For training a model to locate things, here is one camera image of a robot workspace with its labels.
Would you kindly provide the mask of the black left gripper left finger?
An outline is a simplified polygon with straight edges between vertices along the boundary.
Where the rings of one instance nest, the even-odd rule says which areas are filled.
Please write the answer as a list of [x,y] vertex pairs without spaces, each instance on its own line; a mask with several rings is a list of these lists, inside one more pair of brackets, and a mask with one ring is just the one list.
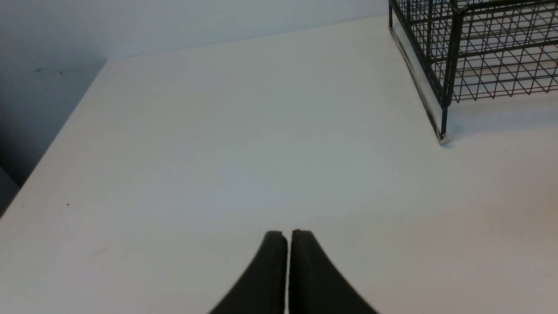
[[283,314],[288,242],[267,231],[254,258],[212,314]]

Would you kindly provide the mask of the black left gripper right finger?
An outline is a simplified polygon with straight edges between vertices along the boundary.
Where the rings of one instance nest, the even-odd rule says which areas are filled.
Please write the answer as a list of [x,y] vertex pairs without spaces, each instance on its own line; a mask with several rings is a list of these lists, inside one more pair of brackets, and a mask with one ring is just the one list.
[[375,314],[347,282],[311,231],[294,230],[289,269],[291,314]]

